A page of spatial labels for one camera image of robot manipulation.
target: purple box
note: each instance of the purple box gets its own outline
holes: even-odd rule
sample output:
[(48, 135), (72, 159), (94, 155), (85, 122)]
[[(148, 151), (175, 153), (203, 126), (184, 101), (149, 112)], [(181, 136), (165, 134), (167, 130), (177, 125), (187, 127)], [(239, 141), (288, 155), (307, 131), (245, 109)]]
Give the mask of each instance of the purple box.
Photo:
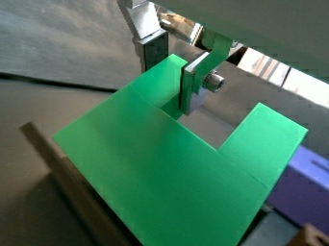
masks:
[(267, 203), (299, 226), (329, 234), (329, 160), (299, 146)]

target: metal bolt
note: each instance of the metal bolt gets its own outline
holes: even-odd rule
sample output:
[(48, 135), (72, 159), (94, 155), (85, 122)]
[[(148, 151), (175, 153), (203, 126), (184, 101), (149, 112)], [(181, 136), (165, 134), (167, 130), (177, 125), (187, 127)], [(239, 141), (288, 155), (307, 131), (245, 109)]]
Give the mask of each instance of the metal bolt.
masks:
[(215, 71), (211, 71), (205, 76), (203, 82), (203, 88), (205, 88), (211, 92), (217, 92), (220, 87), (223, 86), (224, 79), (216, 74)]

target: wooden edge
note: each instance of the wooden edge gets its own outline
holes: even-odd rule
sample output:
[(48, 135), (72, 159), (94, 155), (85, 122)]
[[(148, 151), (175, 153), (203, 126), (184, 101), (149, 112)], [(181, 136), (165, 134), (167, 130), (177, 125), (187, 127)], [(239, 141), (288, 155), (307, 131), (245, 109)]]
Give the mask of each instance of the wooden edge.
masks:
[(93, 239), (100, 245), (126, 246), (134, 245), (117, 229), (114, 222), (104, 212), (92, 194), (81, 184), (82, 176), (77, 170), (72, 172), (73, 164), (68, 159), (61, 159), (50, 147), (46, 139), (38, 132), (31, 122), (19, 127), (19, 130), (37, 151), (39, 157), (49, 166), (50, 174), (58, 187), (68, 198), (72, 207), (80, 215)]

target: green sheet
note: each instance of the green sheet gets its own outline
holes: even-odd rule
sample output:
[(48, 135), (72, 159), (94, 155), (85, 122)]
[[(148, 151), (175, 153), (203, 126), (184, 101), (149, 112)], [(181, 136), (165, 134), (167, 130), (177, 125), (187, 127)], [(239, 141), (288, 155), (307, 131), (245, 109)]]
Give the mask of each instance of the green sheet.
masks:
[(175, 120), (184, 64), (168, 57), (53, 139), (144, 245), (232, 246), (307, 130), (259, 104), (216, 150)]

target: green bracket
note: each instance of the green bracket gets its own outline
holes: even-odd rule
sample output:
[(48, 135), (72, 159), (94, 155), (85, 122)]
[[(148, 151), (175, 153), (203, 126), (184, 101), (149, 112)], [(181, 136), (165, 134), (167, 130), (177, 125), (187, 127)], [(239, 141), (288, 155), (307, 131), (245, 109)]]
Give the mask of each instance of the green bracket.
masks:
[(203, 45), (212, 51), (195, 67), (192, 92), (199, 92), (204, 77), (227, 59), (231, 42), (229, 38), (216, 34), (212, 30), (204, 30)]
[(180, 111), (184, 114), (192, 112), (195, 102), (195, 105), (197, 106), (203, 101), (203, 95), (200, 94), (204, 94), (201, 89), (204, 77), (225, 60), (231, 42), (232, 40), (229, 38), (223, 37), (209, 29), (205, 29), (203, 44), (207, 48), (212, 49), (212, 51), (209, 54), (205, 52), (180, 70)]

